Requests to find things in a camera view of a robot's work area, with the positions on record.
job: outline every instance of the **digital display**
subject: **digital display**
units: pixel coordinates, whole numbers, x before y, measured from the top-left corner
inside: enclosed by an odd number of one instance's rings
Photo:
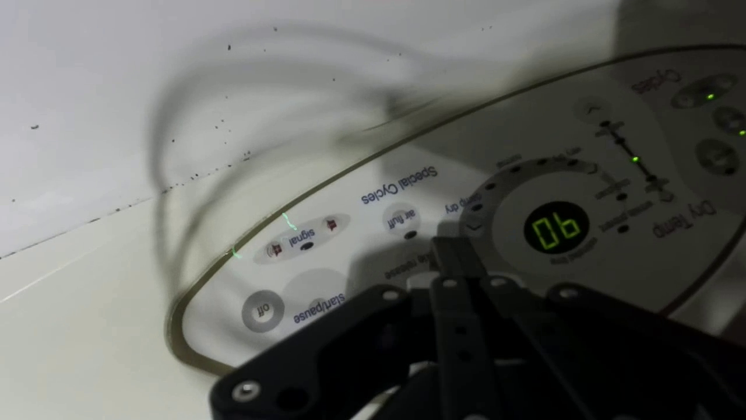
[[[523,223],[527,242],[543,254],[561,254],[578,247],[586,231],[585,210],[565,202],[544,203]]]

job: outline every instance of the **black mechanical arm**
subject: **black mechanical arm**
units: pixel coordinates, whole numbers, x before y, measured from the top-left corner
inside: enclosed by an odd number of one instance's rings
[[[214,420],[746,420],[746,350],[579,284],[544,300],[436,238],[429,289],[370,287],[221,378]]]

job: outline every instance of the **white appliance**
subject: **white appliance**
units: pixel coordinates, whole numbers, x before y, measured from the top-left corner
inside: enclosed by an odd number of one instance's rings
[[[495,275],[744,335],[739,0],[4,6],[0,419],[207,419],[462,216]]]

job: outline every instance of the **green digital readout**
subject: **green digital readout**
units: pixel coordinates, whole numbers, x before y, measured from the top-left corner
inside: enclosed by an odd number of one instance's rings
[[[535,209],[523,223],[527,242],[544,254],[561,254],[578,247],[590,231],[582,209],[551,202]]]

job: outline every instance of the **washing machine control panel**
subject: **washing machine control panel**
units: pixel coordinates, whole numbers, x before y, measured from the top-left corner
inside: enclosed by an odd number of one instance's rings
[[[597,66],[494,101],[366,162],[251,237],[190,294],[180,335],[241,365],[370,284],[434,280],[434,237],[491,275],[579,283],[671,310],[746,216],[746,49]]]

